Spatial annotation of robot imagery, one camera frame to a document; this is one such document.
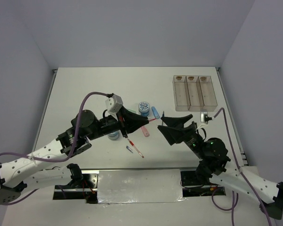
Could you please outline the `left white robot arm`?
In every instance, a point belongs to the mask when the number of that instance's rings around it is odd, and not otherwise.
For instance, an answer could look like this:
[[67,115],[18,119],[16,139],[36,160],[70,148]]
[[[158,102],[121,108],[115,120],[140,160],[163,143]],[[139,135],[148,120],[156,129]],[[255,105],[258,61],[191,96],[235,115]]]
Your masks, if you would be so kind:
[[145,116],[120,107],[102,119],[97,119],[90,110],[81,110],[72,119],[72,127],[44,147],[18,159],[0,163],[0,205],[22,201],[21,194],[54,186],[79,187],[83,174],[78,164],[58,167],[57,163],[68,161],[91,148],[90,141],[120,131],[128,137],[149,123]]

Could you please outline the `red pen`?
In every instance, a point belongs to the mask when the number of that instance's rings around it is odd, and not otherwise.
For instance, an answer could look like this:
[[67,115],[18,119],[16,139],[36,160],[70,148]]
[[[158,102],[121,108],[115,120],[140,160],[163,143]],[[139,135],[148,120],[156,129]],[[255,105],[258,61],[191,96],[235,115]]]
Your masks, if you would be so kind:
[[137,153],[144,158],[144,155],[139,151],[139,149],[135,146],[135,144],[129,139],[127,138],[128,142],[130,143],[130,145],[137,151]]

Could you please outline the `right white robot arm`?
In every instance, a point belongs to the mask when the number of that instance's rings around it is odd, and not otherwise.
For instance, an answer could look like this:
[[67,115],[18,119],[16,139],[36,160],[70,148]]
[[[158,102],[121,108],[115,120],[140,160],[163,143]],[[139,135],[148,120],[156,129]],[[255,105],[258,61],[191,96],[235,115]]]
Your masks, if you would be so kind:
[[158,130],[170,145],[185,143],[200,159],[195,170],[200,184],[212,183],[245,194],[259,202],[262,212],[281,220],[283,216],[283,182],[272,182],[249,171],[245,166],[235,164],[228,156],[224,142],[216,137],[204,140],[198,132],[197,124],[184,124],[192,118],[165,117]]

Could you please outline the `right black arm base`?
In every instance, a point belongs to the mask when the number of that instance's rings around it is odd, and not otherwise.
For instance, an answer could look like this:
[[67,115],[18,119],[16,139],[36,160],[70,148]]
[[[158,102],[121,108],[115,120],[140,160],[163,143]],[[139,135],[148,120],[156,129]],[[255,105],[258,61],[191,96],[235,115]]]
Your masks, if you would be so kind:
[[217,192],[217,195],[225,194],[223,186],[209,181],[212,174],[204,171],[200,162],[197,166],[181,167],[179,170],[183,197],[211,196],[213,192]]

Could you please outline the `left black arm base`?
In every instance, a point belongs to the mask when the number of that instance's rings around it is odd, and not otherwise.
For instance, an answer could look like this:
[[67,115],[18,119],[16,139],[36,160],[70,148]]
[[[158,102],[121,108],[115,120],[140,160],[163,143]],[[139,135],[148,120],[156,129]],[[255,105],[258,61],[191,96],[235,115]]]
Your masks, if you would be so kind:
[[54,187],[53,200],[81,200],[87,204],[97,204],[99,173],[79,169],[76,164],[69,164],[67,169],[71,173],[70,182]]

